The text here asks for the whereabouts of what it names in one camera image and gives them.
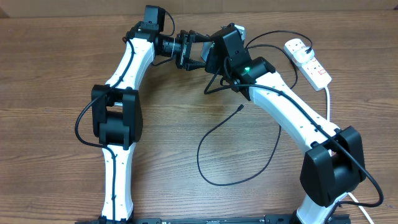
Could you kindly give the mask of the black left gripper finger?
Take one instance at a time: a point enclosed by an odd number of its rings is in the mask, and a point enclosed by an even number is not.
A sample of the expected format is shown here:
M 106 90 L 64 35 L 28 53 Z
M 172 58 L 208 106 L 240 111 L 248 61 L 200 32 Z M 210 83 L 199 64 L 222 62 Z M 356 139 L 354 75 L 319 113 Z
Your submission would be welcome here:
M 185 64 L 186 71 L 192 71 L 192 70 L 196 70 L 199 68 L 205 68 L 205 67 L 206 67 L 206 63 L 203 63 L 203 62 L 188 62 Z
M 188 42 L 189 43 L 211 42 L 211 37 L 209 35 L 203 35 L 194 30 L 190 30 L 188 32 Z

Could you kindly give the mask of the blue smartphone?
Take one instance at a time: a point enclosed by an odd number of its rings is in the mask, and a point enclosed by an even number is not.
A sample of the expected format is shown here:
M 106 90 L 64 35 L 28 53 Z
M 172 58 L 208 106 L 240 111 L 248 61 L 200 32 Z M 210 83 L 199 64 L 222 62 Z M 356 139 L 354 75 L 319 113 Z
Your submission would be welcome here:
M 201 50 L 201 58 L 204 62 L 207 61 L 210 49 L 213 47 L 213 42 L 204 42 Z

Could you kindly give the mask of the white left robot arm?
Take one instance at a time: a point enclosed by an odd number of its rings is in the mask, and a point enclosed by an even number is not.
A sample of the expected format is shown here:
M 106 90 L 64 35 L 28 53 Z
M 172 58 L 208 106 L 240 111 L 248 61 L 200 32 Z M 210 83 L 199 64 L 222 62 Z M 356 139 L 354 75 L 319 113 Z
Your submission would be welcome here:
M 132 157 L 141 138 L 143 118 L 139 87 L 149 65 L 158 55 L 177 59 L 187 70 L 203 66 L 189 58 L 190 44 L 209 37 L 181 31 L 164 35 L 166 10 L 147 5 L 144 19 L 127 31 L 126 51 L 113 76 L 91 91 L 93 132 L 105 162 L 105 198 L 98 223 L 132 223 Z

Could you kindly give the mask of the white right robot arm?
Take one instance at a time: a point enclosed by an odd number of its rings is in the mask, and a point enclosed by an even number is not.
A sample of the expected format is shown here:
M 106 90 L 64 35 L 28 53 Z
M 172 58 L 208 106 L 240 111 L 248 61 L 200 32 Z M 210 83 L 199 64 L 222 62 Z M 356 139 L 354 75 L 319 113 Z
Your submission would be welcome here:
M 353 127 L 340 129 L 301 100 L 263 57 L 251 58 L 244 45 L 244 29 L 234 24 L 205 37 L 205 70 L 222 75 L 227 89 L 268 112 L 287 131 L 303 154 L 300 182 L 306 193 L 292 215 L 266 215 L 290 223 L 350 223 L 348 215 L 335 215 L 347 204 L 345 197 L 363 182 L 363 144 Z

